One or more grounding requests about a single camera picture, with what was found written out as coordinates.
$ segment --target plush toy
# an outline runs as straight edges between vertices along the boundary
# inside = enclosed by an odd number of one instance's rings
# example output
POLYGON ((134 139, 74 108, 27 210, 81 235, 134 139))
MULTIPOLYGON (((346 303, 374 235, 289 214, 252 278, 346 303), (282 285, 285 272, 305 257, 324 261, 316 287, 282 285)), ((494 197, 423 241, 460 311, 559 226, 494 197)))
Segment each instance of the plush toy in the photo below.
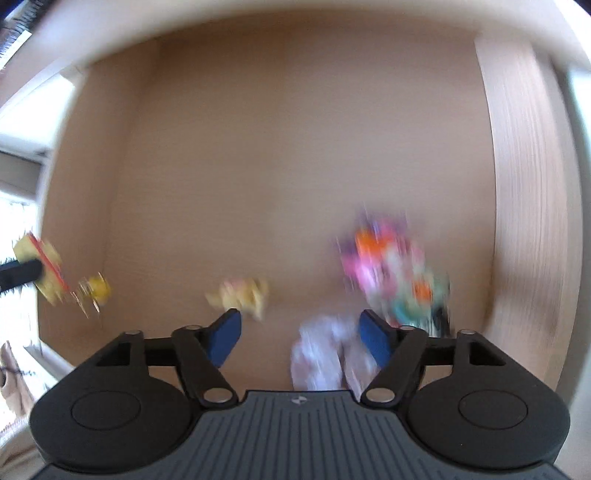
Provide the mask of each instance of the plush toy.
POLYGON ((206 293, 209 304, 217 309, 236 309, 251 314, 255 320, 262 320, 267 305, 269 284, 256 278, 225 280, 217 294, 206 293))
POLYGON ((35 278, 25 279, 35 282, 39 292, 51 303, 74 299, 82 312, 88 317, 85 300, 90 300, 97 312, 107 303, 111 296, 111 287, 99 273, 94 277, 82 279, 72 290, 61 273, 61 258, 56 250, 47 242, 37 239, 32 233, 26 233, 13 247, 16 261, 14 268, 31 260, 39 260, 42 265, 40 274, 35 278))

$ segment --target blurred object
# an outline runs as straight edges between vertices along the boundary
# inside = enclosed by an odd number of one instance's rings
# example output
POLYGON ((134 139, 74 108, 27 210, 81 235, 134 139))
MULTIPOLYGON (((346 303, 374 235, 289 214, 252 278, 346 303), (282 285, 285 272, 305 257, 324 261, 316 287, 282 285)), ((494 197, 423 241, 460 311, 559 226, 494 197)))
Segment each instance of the blurred object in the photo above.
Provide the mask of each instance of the blurred object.
POLYGON ((14 245, 13 250, 20 263, 34 259, 43 263, 43 273, 35 281, 35 286, 52 305, 61 301, 69 289, 61 275, 61 258, 51 244, 27 233, 14 245))
POLYGON ((339 241, 338 246, 351 285, 388 323, 422 328, 431 336, 449 335, 449 281, 427 269, 424 251, 408 235, 404 218, 366 213, 353 239, 339 241), (437 325, 435 311, 446 312, 437 317, 437 325))
POLYGON ((0 393, 6 401, 8 408, 17 417, 28 415, 35 402, 27 384, 22 378, 23 372, 18 367, 9 342, 5 342, 0 348, 0 365, 2 367, 0 393))
POLYGON ((432 337, 449 336, 448 296, 449 282, 425 271, 412 280, 410 288, 400 291, 391 311, 400 325, 423 329, 432 337))
POLYGON ((356 335, 356 322, 321 316, 300 327, 300 340, 291 350, 291 380, 295 390, 343 388, 340 353, 343 343, 356 335))
POLYGON ((353 392, 355 400, 359 401, 363 391, 379 372, 375 358, 359 336, 345 345, 343 372, 347 386, 353 392))
POLYGON ((100 273, 96 274, 94 277, 90 277, 88 280, 80 280, 78 283, 78 291, 72 292, 72 297, 74 297, 76 303, 87 317, 88 314, 82 303, 83 299, 89 299, 92 301, 96 312, 100 313, 100 308, 106 305, 110 296, 111 286, 100 273))
POLYGON ((5 19, 0 31, 0 69, 6 66, 17 50, 31 36, 31 32, 34 31, 54 1, 5 0, 0 3, 0 15, 2 15, 2 19, 5 19))
POLYGON ((250 313, 259 322, 267 306, 268 296, 268 282, 257 278, 225 280, 217 294, 205 294, 205 298, 213 308, 224 311, 236 309, 241 313, 250 313))
POLYGON ((100 313, 100 308, 111 296, 111 287, 100 273, 88 280, 80 280, 77 290, 70 290, 61 274, 60 256, 49 243, 38 240, 32 233, 24 235, 13 250, 17 259, 0 265, 1 291, 35 282, 49 303, 55 305, 73 299, 86 317, 84 299, 89 299, 100 313))
POLYGON ((22 480, 31 478, 45 462, 41 458, 28 418, 22 417, 0 431, 0 478, 22 480))

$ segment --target beige wall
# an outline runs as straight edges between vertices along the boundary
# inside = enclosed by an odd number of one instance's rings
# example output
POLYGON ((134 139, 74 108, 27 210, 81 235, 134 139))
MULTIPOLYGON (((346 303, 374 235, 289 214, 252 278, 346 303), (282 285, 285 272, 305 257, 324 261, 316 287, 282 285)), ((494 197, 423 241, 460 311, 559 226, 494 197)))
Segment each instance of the beige wall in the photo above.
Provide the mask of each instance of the beige wall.
MULTIPOLYGON (((72 287, 104 268, 118 171, 157 51, 155 43, 143 44, 94 65, 64 127, 44 193, 41 236, 60 253, 72 287)), ((38 310, 41 339, 67 360, 80 360, 102 346, 100 337, 92 342, 98 320, 86 319, 75 304, 51 307, 41 299, 38 310), (79 354, 85 345, 86 354, 79 354)))
POLYGON ((41 165, 0 153, 0 192, 35 200, 41 165))

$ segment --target wooden wall panel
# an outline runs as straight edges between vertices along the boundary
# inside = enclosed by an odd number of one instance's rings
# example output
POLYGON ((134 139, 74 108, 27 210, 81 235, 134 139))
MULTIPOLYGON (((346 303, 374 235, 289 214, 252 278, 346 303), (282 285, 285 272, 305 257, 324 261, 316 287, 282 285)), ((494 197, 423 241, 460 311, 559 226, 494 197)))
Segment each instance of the wooden wall panel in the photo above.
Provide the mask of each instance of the wooden wall panel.
POLYGON ((573 139, 556 78, 528 43, 476 41, 496 175, 488 338, 555 388, 579 295, 582 207, 573 139))
POLYGON ((452 281, 456 328, 483 325, 495 229, 492 140, 469 35, 311 26, 167 44, 112 209, 105 327, 169 335, 216 313, 228 276, 271 282, 225 365, 239 390, 289 388, 299 324, 359 314, 333 239, 404 212, 452 281))

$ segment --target pink toy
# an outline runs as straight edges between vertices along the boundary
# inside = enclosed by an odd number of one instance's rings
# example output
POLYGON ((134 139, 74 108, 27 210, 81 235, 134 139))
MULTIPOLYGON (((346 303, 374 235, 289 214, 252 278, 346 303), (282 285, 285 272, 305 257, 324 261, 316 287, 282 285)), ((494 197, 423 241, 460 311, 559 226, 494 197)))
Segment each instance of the pink toy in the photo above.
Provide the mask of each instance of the pink toy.
POLYGON ((396 297, 425 267, 424 252, 406 235, 404 220, 366 216, 352 239, 339 242, 339 251, 345 275, 368 299, 396 297))

